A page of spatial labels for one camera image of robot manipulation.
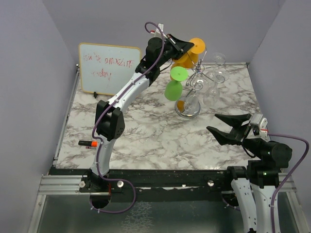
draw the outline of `whiteboard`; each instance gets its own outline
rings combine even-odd
[[[139,48],[81,43],[82,90],[104,95],[117,94],[132,78],[140,58]]]

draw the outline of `whiteboard frame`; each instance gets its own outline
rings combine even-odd
[[[81,67],[81,56],[80,56],[80,46],[81,45],[99,45],[99,46],[108,46],[108,47],[119,47],[119,48],[128,48],[128,49],[137,49],[139,51],[139,59],[141,60],[141,50],[138,47],[131,47],[131,46],[121,46],[121,45],[106,45],[106,44],[96,44],[96,43],[87,43],[87,42],[81,42],[78,46],[78,50],[79,50],[79,65],[80,65],[80,80],[81,80],[81,89],[83,92],[85,93],[90,93],[93,94],[94,92],[91,91],[85,91],[83,89],[83,83],[82,83],[82,67]],[[107,96],[114,96],[115,94],[108,94],[108,93],[99,93],[96,92],[96,94],[98,95],[107,95]]]

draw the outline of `orange and black marker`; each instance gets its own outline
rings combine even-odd
[[[79,141],[78,145],[87,147],[97,147],[97,141]]]

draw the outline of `marble surface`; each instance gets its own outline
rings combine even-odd
[[[246,166],[250,158],[239,146],[220,146],[206,126],[222,131],[230,127],[215,113],[237,115],[259,112],[246,66],[224,66],[229,79],[219,84],[220,99],[212,108],[203,106],[200,115],[184,119],[174,110],[174,101],[164,97],[170,70],[129,106],[124,113],[125,131],[116,141],[110,160],[114,169],[226,169]],[[109,96],[82,92],[77,87],[57,168],[90,168],[96,150],[78,146],[79,140],[92,140],[96,104]]]

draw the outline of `gray backdrop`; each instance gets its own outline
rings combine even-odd
[[[0,232],[27,231],[75,63],[41,0],[0,1]]]
[[[311,142],[311,1],[287,0],[250,64],[250,76],[269,131]],[[303,142],[274,138],[293,148],[291,167]],[[293,174],[311,226],[311,152]]]
[[[43,0],[73,58],[80,42],[139,47],[150,38],[144,23],[165,33],[206,42],[228,62],[250,62],[285,0]]]

